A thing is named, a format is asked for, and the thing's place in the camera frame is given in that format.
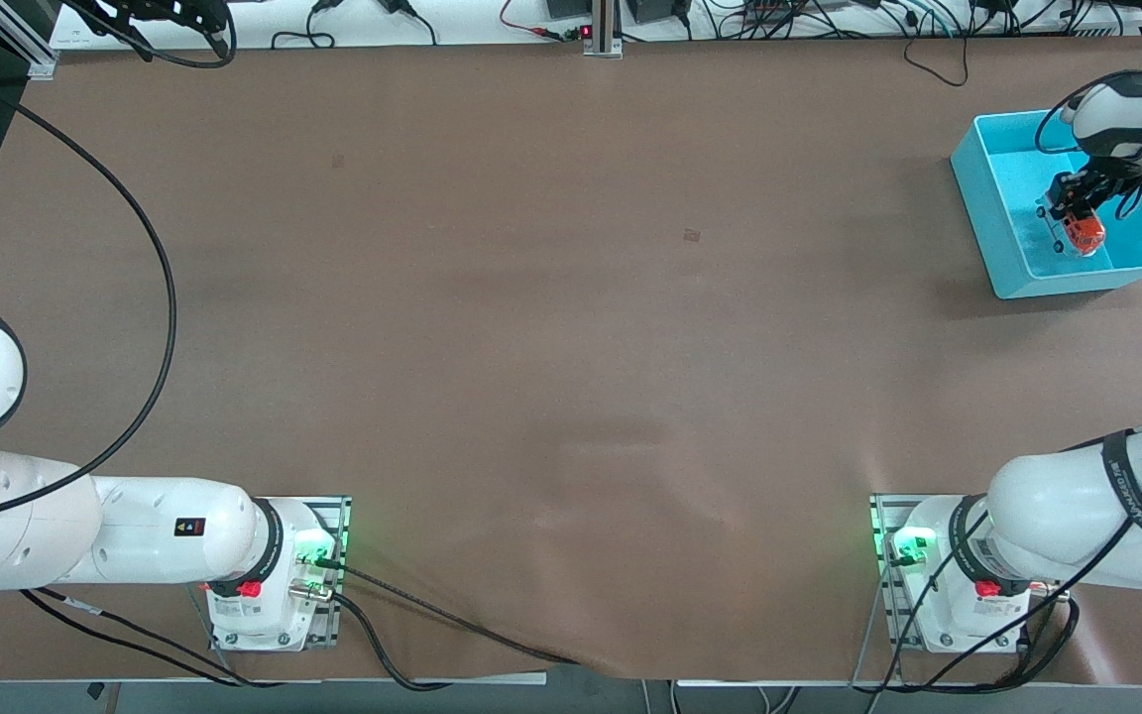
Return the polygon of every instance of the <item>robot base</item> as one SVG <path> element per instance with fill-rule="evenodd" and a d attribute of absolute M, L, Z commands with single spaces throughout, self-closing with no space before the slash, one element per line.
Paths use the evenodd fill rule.
<path fill-rule="evenodd" d="M 888 565 L 884 610 L 893 644 L 904 637 L 903 650 L 966 651 L 988 634 L 1023 615 L 1029 593 L 1015 597 L 981 597 L 972 580 L 952 563 L 936 577 L 936 587 L 924 596 L 919 613 L 908 632 L 906 621 L 928 579 L 950 553 L 949 519 L 959 496 L 898 496 L 876 494 L 870 498 L 875 526 L 875 552 L 880 563 L 916 560 L 911 565 Z M 979 651 L 1015 655 L 1016 633 L 989 642 Z"/>
<path fill-rule="evenodd" d="M 339 605 L 289 594 L 289 585 L 340 587 L 336 570 L 304 563 L 327 556 L 345 563 L 349 497 L 267 498 L 281 516 L 284 546 L 256 597 L 207 593 L 214 647 L 236 651 L 323 650 L 337 644 Z"/>

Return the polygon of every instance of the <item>red cap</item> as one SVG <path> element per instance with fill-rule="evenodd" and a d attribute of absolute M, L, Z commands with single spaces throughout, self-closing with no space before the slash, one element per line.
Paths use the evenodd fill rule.
<path fill-rule="evenodd" d="M 978 580 L 975 583 L 975 595 L 978 597 L 996 597 L 1003 592 L 1002 587 L 998 587 L 998 583 L 994 580 Z"/>

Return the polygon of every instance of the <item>brown table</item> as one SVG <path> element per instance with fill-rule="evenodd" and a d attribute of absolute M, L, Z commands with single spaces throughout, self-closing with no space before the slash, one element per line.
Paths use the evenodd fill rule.
<path fill-rule="evenodd" d="M 353 494 L 354 563 L 603 673 L 843 680 L 870 492 L 978 492 L 1142 420 L 1142 282 L 1000 302 L 947 162 L 974 114 L 1142 67 L 1142 40 L 971 54 L 959 90 L 900 41 L 70 61 L 27 103 L 139 195 L 180 302 L 170 383 L 105 473 Z M 154 375 L 161 279 L 24 122 L 0 305 L 31 367 L 0 448 L 86 460 Z M 182 587 L 78 593 L 203 645 Z M 1081 596 L 1047 679 L 1142 685 L 1142 593 Z M 362 601 L 418 676 L 539 666 Z M 376 676 L 352 625 L 236 665 Z M 0 593 L 0 679 L 172 674 Z"/>

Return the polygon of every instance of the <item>gray floor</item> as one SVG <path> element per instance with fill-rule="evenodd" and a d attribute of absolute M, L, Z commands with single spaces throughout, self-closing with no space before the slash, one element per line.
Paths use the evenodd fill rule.
<path fill-rule="evenodd" d="M 667 683 L 649 682 L 652 714 L 670 714 Z M 31 714 L 105 714 L 110 688 L 98 700 L 81 683 L 0 683 L 0 711 Z M 770 690 L 778 703 L 786 693 Z M 684 714 L 756 714 L 755 688 L 678 688 Z M 861 714 L 867 697 L 843 688 L 805 688 L 793 714 Z M 612 680 L 579 667 L 558 667 L 547 687 L 457 685 L 412 695 L 393 683 L 323 683 L 274 690 L 232 690 L 209 683 L 126 683 L 118 714 L 644 714 L 637 680 Z M 1024 688 L 999 696 L 885 696 L 876 714 L 1127 714 L 1142 711 L 1142 688 Z"/>

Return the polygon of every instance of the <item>blue plastic bin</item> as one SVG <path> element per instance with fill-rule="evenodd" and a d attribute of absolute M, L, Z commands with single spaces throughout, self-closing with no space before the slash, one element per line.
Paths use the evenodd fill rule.
<path fill-rule="evenodd" d="M 1046 112 L 984 114 L 950 158 L 975 240 L 1003 299 L 1115 289 L 1142 279 L 1142 200 L 1129 217 L 1113 216 L 1118 200 L 1096 215 L 1104 222 L 1104 244 L 1091 257 L 1055 252 L 1051 230 L 1035 201 L 1060 171 L 1078 170 L 1086 154 L 1044 154 L 1034 149 Z M 1053 118 L 1043 131 L 1046 149 L 1076 146 L 1072 131 Z"/>

